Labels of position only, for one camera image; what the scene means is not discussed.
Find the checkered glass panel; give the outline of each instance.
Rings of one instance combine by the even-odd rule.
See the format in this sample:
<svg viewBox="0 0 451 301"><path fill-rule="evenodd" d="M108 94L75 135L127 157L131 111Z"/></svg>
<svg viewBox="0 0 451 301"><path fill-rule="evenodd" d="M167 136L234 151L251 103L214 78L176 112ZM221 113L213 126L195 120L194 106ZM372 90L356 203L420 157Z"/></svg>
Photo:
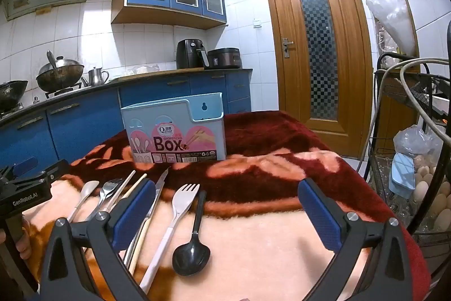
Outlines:
<svg viewBox="0 0 451 301"><path fill-rule="evenodd" d="M337 48L328 0L301 0L310 60L310 117L337 120Z"/></svg>

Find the black plastic spoon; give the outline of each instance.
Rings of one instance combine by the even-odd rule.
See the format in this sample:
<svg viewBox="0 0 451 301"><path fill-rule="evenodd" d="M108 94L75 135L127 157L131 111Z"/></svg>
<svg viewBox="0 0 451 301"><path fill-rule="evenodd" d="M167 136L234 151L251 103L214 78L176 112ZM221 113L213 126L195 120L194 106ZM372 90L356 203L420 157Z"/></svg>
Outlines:
<svg viewBox="0 0 451 301"><path fill-rule="evenodd" d="M204 213L204 203L207 193L199 194L193 233L188 244L180 245L172 254L172 267L181 276L192 276L199 273L210 259L210 249L199 241L199 228Z"/></svg>

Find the countertop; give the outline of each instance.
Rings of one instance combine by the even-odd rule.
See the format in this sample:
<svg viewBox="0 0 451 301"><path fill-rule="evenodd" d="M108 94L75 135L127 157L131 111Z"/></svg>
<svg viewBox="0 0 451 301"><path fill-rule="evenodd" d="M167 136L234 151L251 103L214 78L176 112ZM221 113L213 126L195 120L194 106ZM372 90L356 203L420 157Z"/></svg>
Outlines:
<svg viewBox="0 0 451 301"><path fill-rule="evenodd" d="M65 94L61 94L56 97L52 97L50 99L43 100L41 102L38 102L36 104L32 104L30 106L24 107L21 110L18 110L17 112L10 114L8 116L5 116L4 118L0 119L0 127L14 121L17 119L22 118L23 116L26 116L28 114L38 112L42 109L47 108L48 106L51 106L55 103L59 103L74 97L82 96L87 93L91 92L97 92L101 90L105 90L108 88L117 88L122 85L132 84L135 82L142 82L148 79L153 79L157 77L164 77L164 76L173 76L173 75L183 75L183 74L191 74L191 73L215 73L215 72L238 72L238 71L247 71L252 72L252 68L242 68L242 69L204 69L204 68L187 68L187 69L175 69L172 71L159 71L159 72L151 72L151 73L144 73L144 74L138 74L133 76L124 76L119 77L114 80L112 80L109 83L105 83L104 85L100 85L97 87L82 87L78 90L67 92Z"/></svg>

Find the door lock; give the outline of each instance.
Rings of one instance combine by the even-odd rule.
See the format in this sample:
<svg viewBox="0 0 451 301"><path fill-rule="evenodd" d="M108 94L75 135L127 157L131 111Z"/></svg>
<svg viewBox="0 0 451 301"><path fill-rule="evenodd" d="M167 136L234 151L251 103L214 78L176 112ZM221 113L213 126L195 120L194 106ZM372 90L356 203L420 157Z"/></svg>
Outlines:
<svg viewBox="0 0 451 301"><path fill-rule="evenodd" d="M289 51L288 51L288 45L293 45L293 41L288 41L288 38L283 37L282 38L282 45L283 45L283 56L284 58L289 58Z"/></svg>

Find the blue gripper pad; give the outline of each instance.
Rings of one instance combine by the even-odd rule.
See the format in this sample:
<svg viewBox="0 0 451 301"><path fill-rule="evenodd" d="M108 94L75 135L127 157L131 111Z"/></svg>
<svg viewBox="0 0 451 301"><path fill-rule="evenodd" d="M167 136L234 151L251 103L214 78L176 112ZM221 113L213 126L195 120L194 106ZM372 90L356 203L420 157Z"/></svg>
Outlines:
<svg viewBox="0 0 451 301"><path fill-rule="evenodd" d="M26 172L34 169L37 166L37 158L35 156L31 156L27 158L25 161L19 162L14 165L13 174L14 176L22 176Z"/></svg>
<svg viewBox="0 0 451 301"><path fill-rule="evenodd" d="M343 244L342 236L346 228L346 224L342 220L344 212L341 208L335 201L326 197L310 178L299 183L298 198L324 247L333 252L339 251Z"/></svg>
<svg viewBox="0 0 451 301"><path fill-rule="evenodd" d="M128 248L154 199L155 184L151 180L143 180L128 198L116 204L108 222L108 235L116 252Z"/></svg>

